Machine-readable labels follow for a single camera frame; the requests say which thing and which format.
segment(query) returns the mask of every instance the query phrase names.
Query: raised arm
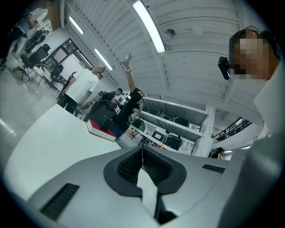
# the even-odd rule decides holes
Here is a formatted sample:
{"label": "raised arm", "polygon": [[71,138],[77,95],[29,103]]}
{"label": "raised arm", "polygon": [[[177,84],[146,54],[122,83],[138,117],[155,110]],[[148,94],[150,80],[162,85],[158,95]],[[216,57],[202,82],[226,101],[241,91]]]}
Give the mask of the raised arm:
{"label": "raised arm", "polygon": [[126,67],[126,75],[128,79],[128,84],[130,91],[133,92],[135,89],[135,84],[134,84],[134,77],[132,74],[132,70],[130,67],[130,59],[132,58],[132,54],[127,55],[126,59],[122,61],[121,63]]}
{"label": "raised arm", "polygon": [[31,28],[35,28],[35,27],[37,27],[37,25],[38,25],[37,21],[33,21],[31,18],[27,18],[27,19],[26,19],[26,22],[29,24],[29,26],[30,26]]}

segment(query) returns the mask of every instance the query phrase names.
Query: floor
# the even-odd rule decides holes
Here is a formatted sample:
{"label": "floor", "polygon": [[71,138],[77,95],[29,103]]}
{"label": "floor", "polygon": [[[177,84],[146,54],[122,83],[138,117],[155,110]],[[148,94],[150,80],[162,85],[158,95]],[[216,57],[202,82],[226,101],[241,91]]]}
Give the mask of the floor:
{"label": "floor", "polygon": [[12,72],[17,65],[17,59],[10,57],[7,68],[0,71],[0,173],[25,132],[56,104],[58,96],[44,80],[40,85],[39,78],[21,81],[21,73]]}

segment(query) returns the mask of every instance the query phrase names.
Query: white ceiling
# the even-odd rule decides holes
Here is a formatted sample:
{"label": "white ceiling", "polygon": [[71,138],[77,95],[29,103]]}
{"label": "white ceiling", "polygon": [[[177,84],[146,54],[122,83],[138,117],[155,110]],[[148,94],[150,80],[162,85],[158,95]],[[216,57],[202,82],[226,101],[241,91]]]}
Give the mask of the white ceiling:
{"label": "white ceiling", "polygon": [[[84,34],[72,24],[67,30],[90,62],[96,62],[97,48],[114,67],[103,74],[114,86],[128,90],[119,61],[132,53],[135,83],[146,96],[203,110],[209,104],[260,123],[253,99],[263,84],[240,80],[233,86],[217,65],[220,56],[228,56],[229,38],[246,24],[245,13],[250,11],[242,11],[241,3],[234,0],[144,0],[167,46],[158,54],[132,8],[134,2],[65,0],[66,22],[72,15]],[[195,25],[203,27],[202,35],[192,32]],[[175,30],[173,39],[165,37],[167,29]]]}

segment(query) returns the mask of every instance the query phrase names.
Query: railing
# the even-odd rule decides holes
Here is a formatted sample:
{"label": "railing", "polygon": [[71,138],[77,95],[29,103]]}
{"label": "railing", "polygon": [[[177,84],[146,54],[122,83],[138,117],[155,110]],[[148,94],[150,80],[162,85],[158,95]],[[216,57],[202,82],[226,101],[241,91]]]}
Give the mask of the railing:
{"label": "railing", "polygon": [[213,140],[214,140],[213,143],[218,143],[220,141],[223,141],[223,140],[237,134],[238,132],[240,132],[241,130],[243,130],[244,128],[248,127],[251,124],[252,124],[252,122],[250,122],[246,119],[240,118],[237,121],[235,121],[231,126],[226,128],[225,130],[223,130],[219,134],[216,134],[215,136],[213,136]]}

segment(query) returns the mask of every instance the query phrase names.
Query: table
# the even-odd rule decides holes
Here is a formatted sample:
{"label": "table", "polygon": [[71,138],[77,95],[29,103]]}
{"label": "table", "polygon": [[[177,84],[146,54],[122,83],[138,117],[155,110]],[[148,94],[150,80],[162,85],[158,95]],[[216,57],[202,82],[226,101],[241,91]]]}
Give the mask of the table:
{"label": "table", "polygon": [[116,142],[90,134],[86,123],[55,104],[20,140],[3,181],[28,200],[44,183],[76,162],[120,149]]}
{"label": "table", "polygon": [[178,152],[177,150],[172,149],[171,147],[166,146],[165,144],[163,144],[161,141],[151,137],[149,134],[144,133],[143,131],[141,131],[140,129],[134,127],[133,125],[130,126],[132,129],[136,130],[138,133],[142,134],[144,137],[149,138],[151,141],[155,142],[157,145],[160,145],[161,147],[169,150],[169,151],[174,151],[174,152]]}

